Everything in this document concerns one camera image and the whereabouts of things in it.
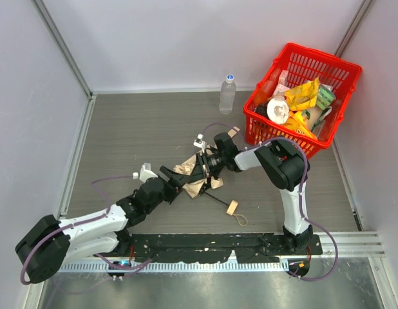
snack package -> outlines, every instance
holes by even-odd
[[[326,108],[323,112],[322,115],[320,116],[320,118],[316,121],[316,123],[314,124],[314,127],[312,128],[312,133],[314,133],[317,137],[319,136],[319,134],[321,133],[322,127],[325,124],[325,117],[328,116],[330,114],[330,112],[332,111],[332,106],[329,106],[328,108]],[[319,127],[319,125],[322,124],[322,126],[320,127],[321,129],[319,131],[316,131],[316,128]]]
[[[302,117],[304,118],[305,123],[307,124],[309,130],[312,131],[312,128],[314,127],[315,123],[322,115],[322,112],[323,110],[318,105],[315,105],[313,108],[308,108],[302,111]]]
[[[283,124],[283,126],[286,127],[287,129],[290,129],[291,131],[294,131],[301,135],[306,135],[308,137],[313,138],[314,140],[317,140],[316,136],[311,131],[308,130],[301,111],[298,111],[296,113],[290,111],[288,121],[286,121],[286,123]]]
[[[334,93],[330,91],[325,85],[320,85],[317,92],[316,106],[325,110],[336,99]]]
[[[315,134],[316,137],[319,137],[322,131],[323,126],[325,125],[325,120],[322,120],[321,122],[318,123],[312,130],[312,132]]]
[[[282,85],[282,84],[278,84],[274,90],[273,96],[281,96],[283,98],[285,98],[284,94],[286,91],[290,90],[290,88]]]
[[[307,82],[298,87],[285,92],[289,109],[291,111],[301,111],[313,108],[316,105],[317,92],[319,89],[319,79]]]

black mounting plate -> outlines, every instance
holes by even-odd
[[[232,250],[238,263],[279,261],[276,256],[306,255],[306,250],[291,252],[284,235],[274,233],[236,234],[133,234],[135,260],[152,258],[158,263],[226,262]],[[318,235],[308,243],[310,254],[323,253]]]

yellow snack bag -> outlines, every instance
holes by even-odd
[[[307,82],[285,92],[287,103],[291,111],[301,111],[316,105],[319,79]]]
[[[314,140],[317,140],[316,136],[308,130],[301,111],[298,111],[297,113],[293,113],[290,111],[289,118],[285,122],[285,124],[283,124],[283,126],[287,129],[290,129],[291,131],[294,131],[301,135],[306,135],[313,138]]]

white wall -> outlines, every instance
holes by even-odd
[[[290,41],[335,52],[361,0],[45,0],[93,91],[252,87]]]
[[[26,292],[14,247],[58,208],[85,103],[31,2],[0,1],[0,309]]]
[[[376,1],[344,58],[363,76],[337,146],[362,221],[378,231],[398,286],[398,0]]]

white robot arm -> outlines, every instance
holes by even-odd
[[[301,179],[305,166],[294,146],[275,141],[240,152],[227,133],[216,135],[214,141],[216,147],[196,154],[196,165],[189,176],[162,166],[160,171],[169,178],[166,181],[144,164],[139,176],[144,183],[109,208],[80,218],[57,221],[49,215],[40,219],[15,248],[30,282],[44,281],[61,266],[99,252],[123,255],[132,242],[127,228],[144,221],[163,201],[171,203],[186,183],[218,177],[224,167],[238,173],[262,166],[282,196],[286,245],[291,252],[305,248],[313,232],[299,210],[298,187],[302,182],[306,217],[305,180]],[[209,184],[210,181],[202,187],[202,193]]]

